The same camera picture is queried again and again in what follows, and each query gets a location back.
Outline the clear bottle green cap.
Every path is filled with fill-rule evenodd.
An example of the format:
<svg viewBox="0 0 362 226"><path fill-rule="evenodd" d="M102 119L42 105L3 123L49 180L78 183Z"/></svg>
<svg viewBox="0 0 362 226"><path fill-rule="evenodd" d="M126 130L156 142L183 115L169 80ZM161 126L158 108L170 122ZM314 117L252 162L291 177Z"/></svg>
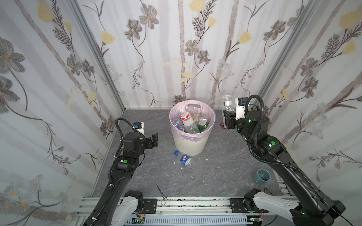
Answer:
<svg viewBox="0 0 362 226"><path fill-rule="evenodd" d="M230 94L226 94L223 96L222 120L226 125L224 110L232 112L232 113L236 113L236 109L232 106L232 96Z"/></svg>

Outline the green soda bottle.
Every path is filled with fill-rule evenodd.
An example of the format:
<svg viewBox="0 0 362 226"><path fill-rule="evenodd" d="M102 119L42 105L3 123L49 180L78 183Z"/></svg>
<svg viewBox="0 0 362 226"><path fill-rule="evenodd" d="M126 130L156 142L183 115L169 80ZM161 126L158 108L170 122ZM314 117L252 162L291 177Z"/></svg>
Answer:
<svg viewBox="0 0 362 226"><path fill-rule="evenodd" d="M199 132L202 133L208 128L209 123L206 123L205 125L197 125Z"/></svg>

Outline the Pepsi label bottle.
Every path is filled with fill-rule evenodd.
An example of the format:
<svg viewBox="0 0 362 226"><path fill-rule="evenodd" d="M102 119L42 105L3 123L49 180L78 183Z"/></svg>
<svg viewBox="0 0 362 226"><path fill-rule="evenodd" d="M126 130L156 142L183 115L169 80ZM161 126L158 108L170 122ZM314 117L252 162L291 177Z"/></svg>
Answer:
<svg viewBox="0 0 362 226"><path fill-rule="evenodd" d="M190 166L192 159L190 156L188 156L187 154L180 152L180 151L175 151L174 152L174 156L177 158L177 160L182 163L185 166Z"/></svg>

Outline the clear ribbed water bottle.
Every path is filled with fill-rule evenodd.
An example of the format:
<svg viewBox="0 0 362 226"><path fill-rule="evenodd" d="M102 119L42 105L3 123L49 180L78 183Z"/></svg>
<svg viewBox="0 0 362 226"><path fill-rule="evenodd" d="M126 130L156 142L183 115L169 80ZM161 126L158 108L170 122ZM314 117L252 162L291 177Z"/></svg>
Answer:
<svg viewBox="0 0 362 226"><path fill-rule="evenodd" d="M181 108L180 114L181 114L180 119L185 127L186 132L190 134L199 133L199 129L196 123L194 122L192 116L190 115L190 113L186 109Z"/></svg>

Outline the red white label bottle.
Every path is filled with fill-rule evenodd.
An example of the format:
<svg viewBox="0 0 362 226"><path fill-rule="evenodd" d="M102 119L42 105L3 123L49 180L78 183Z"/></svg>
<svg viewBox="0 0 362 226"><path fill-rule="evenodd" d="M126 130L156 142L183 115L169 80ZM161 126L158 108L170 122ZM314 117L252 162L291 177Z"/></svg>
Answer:
<svg viewBox="0 0 362 226"><path fill-rule="evenodd" d="M172 119L172 124L174 127L176 127L178 130L182 131L182 132L186 132L185 130L185 126L181 120L181 118L173 118Z"/></svg>

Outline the blue label bottle white cap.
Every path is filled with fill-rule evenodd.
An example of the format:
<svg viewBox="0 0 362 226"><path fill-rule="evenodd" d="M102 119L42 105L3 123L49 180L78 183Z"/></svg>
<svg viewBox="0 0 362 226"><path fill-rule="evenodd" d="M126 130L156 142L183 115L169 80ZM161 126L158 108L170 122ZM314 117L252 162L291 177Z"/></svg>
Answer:
<svg viewBox="0 0 362 226"><path fill-rule="evenodd" d="M187 105L187 111L193 117L194 115L202 113L201 105L199 105L199 104L188 104Z"/></svg>

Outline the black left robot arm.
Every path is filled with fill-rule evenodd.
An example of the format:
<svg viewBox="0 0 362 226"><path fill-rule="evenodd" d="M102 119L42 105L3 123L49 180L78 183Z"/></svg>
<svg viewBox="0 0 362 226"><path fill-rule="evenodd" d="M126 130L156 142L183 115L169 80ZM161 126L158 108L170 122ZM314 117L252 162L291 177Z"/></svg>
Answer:
<svg viewBox="0 0 362 226"><path fill-rule="evenodd" d="M158 147L158 133L145 137L134 125L121 117L115 119L115 127L121 140L115 160L107 174L108 185L95 208L83 223L84 226L111 225L122 192L137 167L141 165L140 156L145 155L145 150Z"/></svg>

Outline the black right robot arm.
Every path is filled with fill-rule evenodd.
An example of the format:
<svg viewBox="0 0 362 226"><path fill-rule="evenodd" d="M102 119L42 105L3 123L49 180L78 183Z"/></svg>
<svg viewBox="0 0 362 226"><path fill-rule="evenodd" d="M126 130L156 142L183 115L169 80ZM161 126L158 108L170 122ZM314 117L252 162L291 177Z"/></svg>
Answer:
<svg viewBox="0 0 362 226"><path fill-rule="evenodd" d="M223 110L224 125L236 129L246 141L251 155L269 165L291 189L297 201L287 201L253 189L244 196L247 212L269 211L296 226L331 226L346 207L330 199L297 166L286 147L267 133L269 118L264 102L258 95L238 99L237 107Z"/></svg>

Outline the pink bin liner bag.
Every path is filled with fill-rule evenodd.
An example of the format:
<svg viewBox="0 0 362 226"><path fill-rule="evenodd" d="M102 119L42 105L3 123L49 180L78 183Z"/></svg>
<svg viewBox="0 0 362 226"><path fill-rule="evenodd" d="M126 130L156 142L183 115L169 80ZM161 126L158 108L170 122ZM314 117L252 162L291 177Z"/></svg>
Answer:
<svg viewBox="0 0 362 226"><path fill-rule="evenodd" d="M172 119L173 118L180 118L180 109L184 108L187 110L187 105L188 104L199 104L201 105L201 110L203 115L205 115L208 118L208 128L202 132L202 133L197 133L197 134L190 134L187 132L182 132L180 130L178 130L176 127L173 126L172 124ZM209 135L211 134L211 131L213 129L213 126L215 124L216 121L216 113L214 111L213 108L211 108L208 104L197 101L197 100L186 100L183 102L180 102L176 105L174 105L172 107L172 109L169 112L169 120L170 120L170 126L171 126L171 132L174 136L174 138L181 138L184 140L187 140L189 142L198 142L204 138L208 138Z"/></svg>

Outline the cream plastic waste bin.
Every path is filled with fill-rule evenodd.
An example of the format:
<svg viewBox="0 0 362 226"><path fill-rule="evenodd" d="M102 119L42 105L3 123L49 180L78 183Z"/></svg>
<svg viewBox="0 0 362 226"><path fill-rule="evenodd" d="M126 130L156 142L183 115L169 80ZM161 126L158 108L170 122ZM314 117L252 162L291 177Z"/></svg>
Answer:
<svg viewBox="0 0 362 226"><path fill-rule="evenodd" d="M172 123L174 119L180 118L180 110L182 108L187 109L192 105L199 107L201 113L207 117L207 128L203 132L197 134L183 132ZM195 156L200 154L206 146L207 140L216 122L216 113L214 109L206 103L197 100L186 100L172 107L169 112L169 121L176 149L189 156Z"/></svg>

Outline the metal forceps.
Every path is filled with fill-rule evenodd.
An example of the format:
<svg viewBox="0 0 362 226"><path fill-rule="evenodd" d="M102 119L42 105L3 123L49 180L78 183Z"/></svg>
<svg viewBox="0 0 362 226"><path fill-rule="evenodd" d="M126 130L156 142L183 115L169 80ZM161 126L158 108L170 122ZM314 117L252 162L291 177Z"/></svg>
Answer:
<svg viewBox="0 0 362 226"><path fill-rule="evenodd" d="M171 201L171 200L172 200L172 197L171 197L170 195L165 195L164 192L163 192L163 191L160 189L160 187L158 186L158 184L156 184L156 187L157 187L157 189L158 189L158 191L160 192L161 197L162 197L160 203L161 203L162 206L164 206L164 205L166 205L166 202L167 202L167 201Z"/></svg>

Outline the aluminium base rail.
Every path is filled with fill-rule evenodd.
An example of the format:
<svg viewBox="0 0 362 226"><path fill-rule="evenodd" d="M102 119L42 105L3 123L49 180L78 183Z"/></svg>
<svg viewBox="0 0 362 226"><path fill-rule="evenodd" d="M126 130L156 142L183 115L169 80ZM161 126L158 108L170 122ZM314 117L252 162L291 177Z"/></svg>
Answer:
<svg viewBox="0 0 362 226"><path fill-rule="evenodd" d="M112 226L259 226L273 217L291 220L286 210L297 207L294 196L262 195L261 210L247 211L242 197L176 197L161 203L161 198L145 198L145 207L122 221L114 214Z"/></svg>

